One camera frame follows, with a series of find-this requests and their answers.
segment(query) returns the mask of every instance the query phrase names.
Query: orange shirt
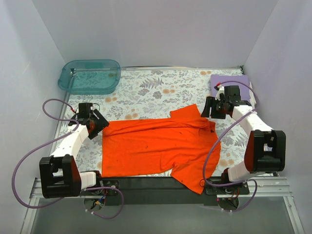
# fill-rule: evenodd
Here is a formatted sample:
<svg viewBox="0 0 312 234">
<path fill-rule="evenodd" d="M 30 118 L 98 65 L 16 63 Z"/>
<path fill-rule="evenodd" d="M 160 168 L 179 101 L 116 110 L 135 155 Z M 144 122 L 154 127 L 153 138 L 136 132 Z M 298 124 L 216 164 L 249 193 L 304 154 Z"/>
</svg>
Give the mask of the orange shirt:
<svg viewBox="0 0 312 234">
<path fill-rule="evenodd" d="M 137 176 L 173 169 L 171 176 L 200 194 L 205 158 L 216 142 L 215 123 L 197 106 L 171 111 L 171 118 L 111 121 L 103 130 L 102 176 Z M 210 177 L 220 158 L 220 143 L 209 158 Z"/>
</svg>

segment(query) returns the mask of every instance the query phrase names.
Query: white wall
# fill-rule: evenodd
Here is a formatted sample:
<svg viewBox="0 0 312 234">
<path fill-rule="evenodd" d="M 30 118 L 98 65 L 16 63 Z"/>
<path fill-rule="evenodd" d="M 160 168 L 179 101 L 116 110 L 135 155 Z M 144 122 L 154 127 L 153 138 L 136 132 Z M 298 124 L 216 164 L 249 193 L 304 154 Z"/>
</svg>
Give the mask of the white wall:
<svg viewBox="0 0 312 234">
<path fill-rule="evenodd" d="M 66 62 L 237 67 L 277 0 L 33 0 Z"/>
<path fill-rule="evenodd" d="M 28 151 L 52 139 L 56 122 L 41 105 L 64 97 L 57 86 L 64 60 L 31 0 L 0 0 L 0 233 L 20 233 L 26 208 L 11 189 L 13 169 Z M 59 104 L 48 110 L 59 116 Z M 28 202 L 39 159 L 46 147 L 30 156 L 17 175 L 18 192 Z"/>
<path fill-rule="evenodd" d="M 279 0 L 245 71 L 259 114 L 287 136 L 287 176 L 306 233 L 312 233 L 312 0 Z"/>
</svg>

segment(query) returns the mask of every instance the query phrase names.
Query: floral tablecloth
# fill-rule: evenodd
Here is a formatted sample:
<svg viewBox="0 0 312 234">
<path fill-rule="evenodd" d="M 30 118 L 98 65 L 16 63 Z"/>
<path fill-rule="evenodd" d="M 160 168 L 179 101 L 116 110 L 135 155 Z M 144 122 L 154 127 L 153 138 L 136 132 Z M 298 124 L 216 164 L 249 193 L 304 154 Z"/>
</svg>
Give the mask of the floral tablecloth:
<svg viewBox="0 0 312 234">
<path fill-rule="evenodd" d="M 206 96 L 211 93 L 210 76 L 241 75 L 239 69 L 232 70 L 122 70 L 120 83 L 109 95 L 70 95 L 69 103 L 74 108 L 80 102 L 97 103 L 102 115 L 108 120 L 168 118 L 170 111 L 197 104 L 202 112 Z M 66 108 L 64 117 L 72 112 Z M 221 133 L 234 121 L 212 119 L 216 122 L 216 133 Z M 66 133 L 67 123 L 60 127 L 58 136 Z M 244 158 L 247 135 L 240 126 L 235 126 L 221 141 L 220 161 L 214 176 L 220 176 L 227 167 L 240 163 Z M 87 140 L 78 153 L 76 163 L 79 171 L 99 170 L 102 162 L 102 135 Z M 170 176 L 171 170 L 146 176 Z"/>
</svg>

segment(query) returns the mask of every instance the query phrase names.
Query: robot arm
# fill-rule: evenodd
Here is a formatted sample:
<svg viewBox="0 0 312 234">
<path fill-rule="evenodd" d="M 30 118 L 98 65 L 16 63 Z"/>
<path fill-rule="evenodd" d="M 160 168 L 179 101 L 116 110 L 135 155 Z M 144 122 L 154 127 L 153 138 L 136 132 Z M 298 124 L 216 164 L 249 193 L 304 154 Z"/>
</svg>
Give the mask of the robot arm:
<svg viewBox="0 0 312 234">
<path fill-rule="evenodd" d="M 45 198 L 78 196 L 85 188 L 95 185 L 100 187 L 99 171 L 79 173 L 76 157 L 84 140 L 96 137 L 109 123 L 97 109 L 93 109 L 92 103 L 80 103 L 78 110 L 72 117 L 79 122 L 78 129 L 64 138 L 50 157 L 40 160 L 41 186 Z M 70 122 L 68 131 L 72 131 L 75 126 L 75 122 Z M 60 170 L 63 175 L 56 175 Z"/>
<path fill-rule="evenodd" d="M 207 97 L 202 117 L 222 118 L 226 114 L 239 120 L 252 107 L 240 99 L 239 86 L 219 85 L 216 97 Z M 239 123 L 249 136 L 244 161 L 227 168 L 222 174 L 224 183 L 246 180 L 256 175 L 282 171 L 285 167 L 286 135 L 266 125 L 256 114 L 248 115 Z"/>
</svg>

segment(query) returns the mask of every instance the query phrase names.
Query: transparent blue tub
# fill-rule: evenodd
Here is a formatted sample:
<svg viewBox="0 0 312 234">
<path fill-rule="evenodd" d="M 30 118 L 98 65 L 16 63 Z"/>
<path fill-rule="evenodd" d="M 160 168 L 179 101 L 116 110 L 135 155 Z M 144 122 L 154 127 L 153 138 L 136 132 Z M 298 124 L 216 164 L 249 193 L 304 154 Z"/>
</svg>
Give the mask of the transparent blue tub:
<svg viewBox="0 0 312 234">
<path fill-rule="evenodd" d="M 120 65 L 114 60 L 74 60 L 66 64 L 58 86 L 70 94 L 110 94 L 120 80 Z"/>
</svg>

